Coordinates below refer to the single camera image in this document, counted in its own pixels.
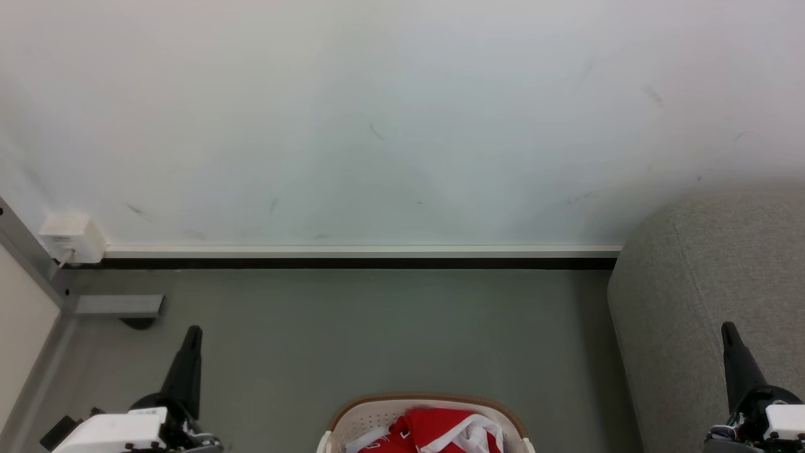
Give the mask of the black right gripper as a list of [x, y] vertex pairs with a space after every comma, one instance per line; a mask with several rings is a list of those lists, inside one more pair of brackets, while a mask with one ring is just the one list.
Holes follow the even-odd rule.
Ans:
[[711, 427], [704, 451], [803, 452], [802, 400], [788, 390], [767, 385], [733, 322], [722, 324], [721, 338], [731, 415], [726, 424]]

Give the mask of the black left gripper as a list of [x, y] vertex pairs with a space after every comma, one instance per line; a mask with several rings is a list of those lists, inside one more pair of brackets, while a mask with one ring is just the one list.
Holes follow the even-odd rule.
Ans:
[[153, 393], [130, 407], [130, 413], [165, 415], [157, 439], [129, 444], [129, 452], [222, 452], [218, 436], [203, 433], [197, 420], [201, 403], [201, 347], [203, 330], [190, 326], [175, 354], [161, 393]]

